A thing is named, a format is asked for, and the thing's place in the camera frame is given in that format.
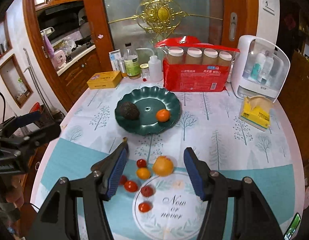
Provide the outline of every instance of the avocado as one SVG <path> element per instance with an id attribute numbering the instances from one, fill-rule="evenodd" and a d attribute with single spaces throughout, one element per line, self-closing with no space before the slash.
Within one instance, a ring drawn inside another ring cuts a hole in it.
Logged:
<path id="1" fill-rule="evenodd" d="M 140 115 L 139 109 L 132 102 L 124 102 L 119 108 L 119 113 L 128 120 L 137 120 Z"/>

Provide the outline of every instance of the small orange fruit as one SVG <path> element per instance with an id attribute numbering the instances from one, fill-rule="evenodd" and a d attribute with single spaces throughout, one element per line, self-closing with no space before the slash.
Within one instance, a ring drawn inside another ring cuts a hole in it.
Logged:
<path id="1" fill-rule="evenodd" d="M 149 179 L 151 176 L 151 172 L 147 168 L 139 168 L 136 171 L 136 175 L 140 179 Z"/>
<path id="2" fill-rule="evenodd" d="M 167 122 L 170 119 L 170 112 L 167 109 L 161 109 L 155 117 L 159 122 Z"/>
<path id="3" fill-rule="evenodd" d="M 173 162 L 167 156 L 159 156 L 152 166 L 155 174 L 165 177 L 173 173 Z"/>

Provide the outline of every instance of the red plastic package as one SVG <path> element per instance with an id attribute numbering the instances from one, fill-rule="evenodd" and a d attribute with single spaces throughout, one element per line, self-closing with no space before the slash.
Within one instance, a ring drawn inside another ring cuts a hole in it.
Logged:
<path id="1" fill-rule="evenodd" d="M 163 60 L 164 87 L 172 92 L 221 92 L 238 49 L 215 46 L 192 36 L 158 42 Z"/>

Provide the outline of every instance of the smartphone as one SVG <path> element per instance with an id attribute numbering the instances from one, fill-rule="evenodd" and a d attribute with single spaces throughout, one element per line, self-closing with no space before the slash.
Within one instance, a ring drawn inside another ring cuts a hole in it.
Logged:
<path id="1" fill-rule="evenodd" d="M 301 216 L 300 216 L 299 213 L 297 213 L 297 214 L 294 216 L 294 218 L 293 218 L 293 220 L 292 220 L 290 226 L 288 227 L 286 233 L 284 234 L 284 240 L 289 240 L 289 239 L 291 239 L 292 235 L 294 234 L 294 232 L 295 232 L 296 229 L 298 228 L 298 225 L 300 224 L 300 222 L 301 222 Z"/>

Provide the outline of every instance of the blue gripper pad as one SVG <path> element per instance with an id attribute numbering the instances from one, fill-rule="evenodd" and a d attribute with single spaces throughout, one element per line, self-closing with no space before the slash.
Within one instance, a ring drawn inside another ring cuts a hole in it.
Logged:
<path id="1" fill-rule="evenodd" d="M 108 179 L 108 190 L 107 190 L 107 196 L 110 199 L 112 196 L 115 195 L 119 181 L 121 178 L 122 173 L 124 172 L 125 165 L 127 163 L 127 150 L 123 149 L 120 153 L 120 156 L 116 162 L 116 165 L 114 166 L 111 175 Z"/>
<path id="2" fill-rule="evenodd" d="M 198 158 L 196 157 L 193 151 L 192 153 L 190 153 L 187 149 L 185 149 L 183 153 L 183 161 L 185 168 L 187 169 L 195 194 L 199 196 L 201 200 L 204 201 L 205 193 L 203 191 L 203 180 L 194 163 L 194 161 L 199 162 Z"/>

